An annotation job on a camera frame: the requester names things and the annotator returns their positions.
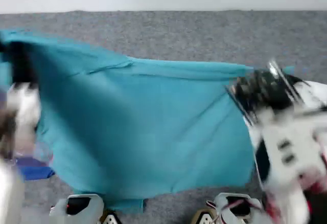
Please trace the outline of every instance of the carpet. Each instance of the carpet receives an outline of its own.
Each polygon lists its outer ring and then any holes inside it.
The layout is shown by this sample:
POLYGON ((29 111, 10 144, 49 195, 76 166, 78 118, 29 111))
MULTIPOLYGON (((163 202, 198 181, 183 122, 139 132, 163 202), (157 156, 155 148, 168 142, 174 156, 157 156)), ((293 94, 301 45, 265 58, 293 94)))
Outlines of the carpet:
MULTIPOLYGON (((271 57, 300 77, 327 83, 327 12, 69 12, 0 15, 0 29, 24 28, 88 42, 137 58, 223 61, 263 67, 271 57)), ((119 213, 122 223, 189 223, 219 192, 260 196, 244 188, 201 188, 146 201, 145 212, 119 213)), ((26 183, 25 210, 48 213, 71 189, 57 177, 26 183)))

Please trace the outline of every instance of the blue object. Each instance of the blue object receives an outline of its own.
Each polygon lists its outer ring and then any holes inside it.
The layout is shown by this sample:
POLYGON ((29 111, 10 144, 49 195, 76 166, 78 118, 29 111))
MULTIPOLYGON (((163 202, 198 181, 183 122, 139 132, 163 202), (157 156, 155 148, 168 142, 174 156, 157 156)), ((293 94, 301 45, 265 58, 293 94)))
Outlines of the blue object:
POLYGON ((252 68, 136 59, 23 32, 3 41, 25 45, 40 83, 38 139, 76 191, 140 208, 158 194, 248 182, 251 142, 225 85, 252 68))
POLYGON ((18 158, 16 165, 25 181, 47 179, 55 174, 52 168, 33 158, 18 158))

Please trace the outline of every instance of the white plastic part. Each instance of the white plastic part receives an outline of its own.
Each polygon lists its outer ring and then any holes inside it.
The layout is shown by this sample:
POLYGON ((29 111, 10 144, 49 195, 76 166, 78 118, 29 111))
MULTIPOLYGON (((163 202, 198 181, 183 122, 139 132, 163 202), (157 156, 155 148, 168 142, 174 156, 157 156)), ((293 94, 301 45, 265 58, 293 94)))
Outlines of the white plastic part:
POLYGON ((29 83, 16 87, 12 85, 7 92, 6 109, 17 111, 15 128, 15 154, 33 156, 36 127, 41 114, 41 104, 37 88, 29 88, 29 83))
POLYGON ((24 200, 21 175, 0 158, 0 224, 18 224, 24 200))
MULTIPOLYGON (((221 209, 228 204, 227 197, 234 196, 234 197, 242 197, 248 199, 250 203, 254 206, 261 208, 262 205, 259 200, 256 198, 251 198, 249 195, 240 194, 240 193, 220 193, 218 196, 215 197, 215 204, 216 204, 216 211, 217 215, 220 214, 221 209)), ((225 209, 222 211, 222 218, 224 219, 226 224, 244 224, 241 219, 237 218, 230 209, 225 209)), ((250 219, 248 221, 249 224, 272 224, 270 217, 260 212, 259 210, 255 210, 251 208, 250 211, 250 219)))
POLYGON ((103 214, 103 200, 96 194, 70 195, 67 199, 60 199, 54 208, 51 209, 49 217, 51 224, 98 224, 103 214), (91 198, 87 208, 77 215, 67 215, 67 201, 73 197, 91 198))
POLYGON ((309 207, 299 184, 293 185, 287 193, 278 192, 274 195, 275 205, 281 212, 281 219, 286 224, 307 224, 309 207))
POLYGON ((118 224, 114 215, 108 215, 103 224, 118 224))

